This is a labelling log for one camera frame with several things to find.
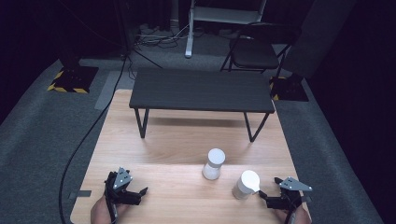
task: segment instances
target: cable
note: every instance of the cable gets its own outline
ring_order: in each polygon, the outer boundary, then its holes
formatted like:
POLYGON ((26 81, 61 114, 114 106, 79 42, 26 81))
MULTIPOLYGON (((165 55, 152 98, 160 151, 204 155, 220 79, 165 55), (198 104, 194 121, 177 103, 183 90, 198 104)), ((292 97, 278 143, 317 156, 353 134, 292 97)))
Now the cable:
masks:
POLYGON ((152 35, 152 34, 154 34, 155 32, 158 31, 158 29, 155 29, 153 32, 151 32, 151 33, 149 33, 149 34, 140 35, 140 36, 142 36, 143 38, 142 38, 141 41, 135 43, 135 45, 136 45, 136 46, 138 46, 138 45, 143 45, 143 46, 146 46, 146 47, 159 47, 159 48, 162 48, 162 49, 175 48, 175 47, 178 46, 177 41, 178 41, 179 39, 181 39, 181 38, 186 38, 186 36, 179 36, 179 35, 180 35, 187 27, 189 27, 189 25, 186 25, 186 26, 185 26, 183 29, 181 29, 177 34, 173 34, 173 31, 171 30, 171 32, 172 32, 172 35, 171 35, 171 36, 152 35), (158 38, 156 38, 156 39, 151 39, 151 40, 145 40, 147 37, 158 37, 158 38), (175 44, 175 45, 174 45, 174 46, 171 46, 171 47, 164 47, 164 46, 161 46, 161 44, 166 44, 166 45, 175 44))
POLYGON ((134 74, 134 71, 132 70, 132 64, 134 64, 134 63, 132 62, 132 60, 131 60, 131 58, 129 57, 129 55, 127 56, 127 58, 128 58, 128 60, 129 60, 128 77, 129 77, 131 80, 135 81, 135 80, 136 80, 136 75, 134 74))
POLYGON ((67 5, 65 5, 64 2, 62 2, 61 0, 57 0, 57 1, 58 1, 67 11, 69 11, 70 14, 71 14, 77 21, 79 21, 85 28, 87 28, 87 29, 88 29, 89 31, 91 31, 93 34, 97 35, 99 38, 101 38, 101 39, 107 41, 107 42, 110 43, 110 44, 113 44, 113 45, 116 45, 116 46, 119 46, 119 47, 124 47, 122 44, 116 43, 116 42, 114 42, 114 41, 112 41, 112 40, 109 40, 109 39, 105 38, 104 36, 102 36, 102 35, 98 34, 97 32, 95 32, 95 31, 94 31, 91 27, 89 27, 84 21, 82 21, 82 20, 70 9, 70 7, 68 7, 67 5))
POLYGON ((205 35, 205 29, 203 27, 197 27, 194 29, 194 38, 199 38, 201 36, 205 35), (202 32, 199 35, 196 35, 196 31, 202 30, 202 32))
POLYGON ((144 56, 143 54, 137 52, 137 50, 135 50, 135 49, 132 49, 132 50, 133 50, 134 52, 136 52, 138 55, 140 55, 140 56, 142 56, 143 58, 145 58, 146 60, 150 61, 151 63, 154 63, 157 67, 163 68, 163 67, 161 67, 160 65, 158 65, 157 63, 155 63, 154 61, 152 61, 150 58, 148 58, 148 57, 144 56))
POLYGON ((114 92, 116 92, 117 85, 120 82, 120 78, 122 76, 122 72, 123 72, 123 69, 124 69, 124 66, 125 66, 125 61, 126 61, 126 58, 123 61, 122 68, 121 68, 121 71, 120 71, 120 75, 119 75, 119 78, 117 79, 116 85, 114 86, 113 94, 111 96, 110 101, 107 103, 105 109, 100 113, 99 117, 93 123, 91 128, 85 133, 84 137, 81 139, 81 141, 79 142, 78 146, 73 151, 72 155, 70 156, 69 160, 67 161, 66 166, 64 167, 64 173, 62 174, 61 184, 60 184, 60 187, 59 187, 59 195, 58 195, 59 215, 61 217, 61 221, 62 221, 63 224, 65 224, 65 221, 64 221, 64 209, 63 209, 63 206, 62 206, 62 192, 63 192, 63 189, 64 189, 64 178, 66 177, 67 170, 68 170, 68 168, 70 166, 70 163, 72 162, 73 158, 75 157, 76 153, 80 149, 82 143, 85 141, 85 139, 91 133, 93 127, 96 125, 96 123, 99 121, 99 119, 105 114, 105 112, 107 111, 108 107, 110 106, 110 103, 111 103, 111 101, 113 100, 113 97, 114 97, 114 92))
POLYGON ((145 34, 145 33, 143 32, 143 29, 142 29, 142 28, 140 29, 140 32, 143 34, 143 36, 144 36, 144 35, 152 35, 152 34, 154 34, 154 33, 157 32, 157 31, 158 31, 158 27, 156 27, 155 29, 152 29, 151 32, 145 34))

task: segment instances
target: chair leg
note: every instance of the chair leg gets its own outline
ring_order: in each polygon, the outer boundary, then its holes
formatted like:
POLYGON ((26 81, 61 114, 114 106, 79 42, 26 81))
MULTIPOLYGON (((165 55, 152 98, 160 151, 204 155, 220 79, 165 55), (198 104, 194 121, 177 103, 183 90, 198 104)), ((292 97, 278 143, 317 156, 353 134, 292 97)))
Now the chair leg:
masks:
POLYGON ((270 87, 271 87, 270 97, 271 98, 274 98, 274 96, 275 96, 276 87, 277 87, 276 82, 277 82, 277 77, 272 77, 272 79, 270 79, 270 87))
POLYGON ((230 63, 228 64, 228 71, 231 72, 233 70, 233 56, 230 57, 230 63))
POLYGON ((278 78, 279 75, 280 75, 280 70, 282 70, 282 66, 283 66, 283 62, 285 61, 285 57, 286 57, 286 54, 283 53, 283 54, 282 54, 282 58, 280 59, 279 66, 277 67, 276 78, 278 78))
POLYGON ((228 53, 228 54, 227 54, 227 57, 226 57, 225 60, 224 60, 223 65, 222 65, 221 68, 220 68, 220 72, 222 72, 222 70, 224 70, 225 64, 227 64, 227 62, 228 62, 228 60, 230 59, 230 57, 231 57, 231 53, 228 53))

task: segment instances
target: black chair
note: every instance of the black chair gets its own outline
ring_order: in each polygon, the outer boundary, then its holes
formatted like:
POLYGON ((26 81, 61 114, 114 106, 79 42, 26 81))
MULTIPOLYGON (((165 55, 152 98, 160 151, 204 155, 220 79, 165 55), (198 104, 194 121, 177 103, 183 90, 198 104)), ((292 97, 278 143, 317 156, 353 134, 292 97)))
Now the black chair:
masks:
POLYGON ((249 23, 238 32, 236 39, 230 41, 230 51, 220 72, 242 70, 263 73, 266 69, 277 69, 278 78, 286 52, 300 34, 301 29, 292 25, 249 23), (279 53, 276 53, 274 45, 281 46, 279 53))

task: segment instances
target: tripod base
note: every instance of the tripod base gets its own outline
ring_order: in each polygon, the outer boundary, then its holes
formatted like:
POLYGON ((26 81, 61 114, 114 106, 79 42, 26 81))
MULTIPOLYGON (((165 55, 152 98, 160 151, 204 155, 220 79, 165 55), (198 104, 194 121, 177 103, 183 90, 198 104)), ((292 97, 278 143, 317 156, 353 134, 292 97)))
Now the tripod base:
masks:
POLYGON ((48 91, 89 93, 98 69, 86 66, 79 66, 76 69, 62 68, 48 87, 48 91))
POLYGON ((301 81, 296 81, 293 78, 271 77, 270 87, 271 97, 274 100, 309 101, 301 81))

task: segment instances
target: wooden table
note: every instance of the wooden table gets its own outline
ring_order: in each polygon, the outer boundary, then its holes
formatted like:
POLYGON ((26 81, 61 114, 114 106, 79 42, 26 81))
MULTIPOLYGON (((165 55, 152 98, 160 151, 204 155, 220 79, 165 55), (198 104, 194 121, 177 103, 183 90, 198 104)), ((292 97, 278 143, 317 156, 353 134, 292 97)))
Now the wooden table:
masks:
MULTIPOLYGON (((269 196, 279 196, 275 176, 297 178, 276 113, 267 120, 265 133, 250 143, 239 113, 153 110, 150 138, 142 139, 128 106, 131 92, 115 93, 81 185, 92 195, 77 199, 73 223, 90 223, 104 180, 120 166, 134 177, 129 191, 148 187, 148 193, 119 223, 279 223, 258 195, 240 201, 231 192, 245 170, 259 175, 261 189, 269 196), (211 181, 202 169, 213 147, 225 152, 226 161, 219 179, 211 181)), ((262 115, 251 114, 249 119, 252 128, 257 127, 262 115)))

